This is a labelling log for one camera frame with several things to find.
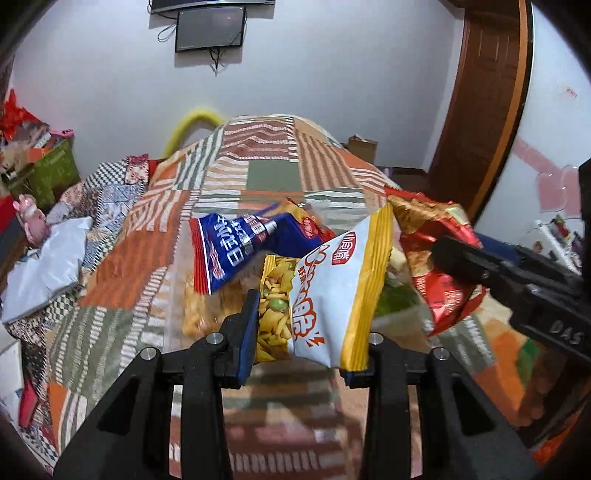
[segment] pink toy figure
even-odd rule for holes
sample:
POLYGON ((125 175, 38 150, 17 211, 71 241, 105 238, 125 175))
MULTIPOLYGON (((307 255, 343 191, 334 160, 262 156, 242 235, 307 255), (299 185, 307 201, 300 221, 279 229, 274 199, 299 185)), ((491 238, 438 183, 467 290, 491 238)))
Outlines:
POLYGON ((20 194, 18 202, 13 202, 12 206, 20 217, 29 243, 35 247, 42 246, 51 232, 51 226, 47 224, 43 212, 37 208, 35 198, 20 194))

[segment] cardboard box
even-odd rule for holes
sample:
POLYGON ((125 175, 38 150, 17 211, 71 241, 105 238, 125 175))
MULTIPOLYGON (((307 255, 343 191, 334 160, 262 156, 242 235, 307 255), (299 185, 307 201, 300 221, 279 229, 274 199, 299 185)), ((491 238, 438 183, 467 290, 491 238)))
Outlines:
POLYGON ((369 140, 367 138, 361 138, 357 135, 354 135, 349 138, 347 150, 349 150, 356 157, 359 157, 361 160, 365 160, 366 162, 373 164, 375 161, 375 154, 378 150, 378 143, 374 140, 369 140))

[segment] door frame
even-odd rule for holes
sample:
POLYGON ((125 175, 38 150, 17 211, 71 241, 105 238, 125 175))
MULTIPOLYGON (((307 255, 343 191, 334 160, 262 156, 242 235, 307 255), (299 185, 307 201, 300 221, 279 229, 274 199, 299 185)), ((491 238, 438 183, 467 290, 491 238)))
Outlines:
MULTIPOLYGON (((509 111, 505 120, 505 125, 501 132, 501 138, 492 157, 491 163, 486 171, 485 177, 480 184, 480 188, 474 197, 471 205, 466 206, 466 213, 473 223, 476 223, 482 214, 495 186, 502 173, 503 168, 513 142, 519 128, 519 122, 523 113, 523 107, 525 105, 525 98, 527 97, 528 87, 530 85, 530 73, 531 63, 534 51, 534 40, 533 40, 533 14, 531 9, 530 0, 518 0, 519 3, 519 56, 517 61, 517 75, 515 78, 515 88, 511 96, 511 102, 509 104, 509 111)), ((480 12, 477 9, 474 10, 479 14, 487 14, 487 12, 480 12)), ((491 16, 499 17, 498 14, 488 14, 491 16)), ((470 28, 470 22, 466 15, 464 20, 464 30, 462 38, 462 49, 460 51, 460 61, 457 69, 456 82, 450 100, 450 106, 447 111, 447 118, 441 132, 441 137, 437 145, 436 153, 434 156, 435 161, 439 158, 439 152, 441 148, 441 139, 445 138, 445 135, 449 133, 451 118, 450 114, 453 112, 457 98, 460 95, 459 85, 464 74, 464 68, 466 65, 466 53, 467 53, 467 38, 470 28)))

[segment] yellow object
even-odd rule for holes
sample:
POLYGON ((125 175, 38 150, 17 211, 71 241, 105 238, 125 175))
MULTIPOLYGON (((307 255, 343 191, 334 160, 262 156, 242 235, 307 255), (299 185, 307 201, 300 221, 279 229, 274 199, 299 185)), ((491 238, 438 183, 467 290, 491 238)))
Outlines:
MULTIPOLYGON (((198 340, 217 332, 227 316, 241 312, 245 294, 239 281, 225 284, 214 295, 201 295, 194 285, 194 271, 190 269, 185 280, 181 329, 185 336, 198 340)), ((264 306, 262 303, 259 308, 264 311, 264 306)))
POLYGON ((283 258, 275 255, 267 255, 261 277, 261 297, 265 299, 259 304, 259 328, 255 360, 267 362, 271 360, 283 360, 288 358, 287 341, 291 339, 291 309, 289 297, 282 288, 289 286, 294 277, 295 258, 283 258), (277 312, 270 308, 273 299, 284 300, 288 306, 286 311, 277 312))
POLYGON ((181 140, 183 139, 183 134, 185 133, 187 128, 198 121, 203 121, 208 124, 211 124, 214 128, 223 125, 222 117, 220 117, 215 112, 205 109, 193 110, 192 112, 188 113, 174 128, 173 133, 170 135, 170 138, 166 143, 166 147, 164 147, 164 152, 162 153, 163 158, 168 158, 178 150, 179 143, 181 143, 181 140))
POLYGON ((359 283, 340 351, 340 367, 349 372, 364 370, 368 361, 368 336, 392 250, 394 214, 389 205, 369 218, 368 241, 363 254, 359 283))

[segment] wall-mounted monitor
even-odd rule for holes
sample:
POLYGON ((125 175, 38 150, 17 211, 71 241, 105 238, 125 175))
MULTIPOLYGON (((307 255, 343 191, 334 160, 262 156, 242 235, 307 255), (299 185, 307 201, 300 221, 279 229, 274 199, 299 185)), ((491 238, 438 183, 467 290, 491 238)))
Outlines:
POLYGON ((205 5, 274 5, 275 0, 152 0, 152 13, 205 5))
POLYGON ((240 47, 244 36, 246 8, 187 8, 178 13, 176 51, 240 47))

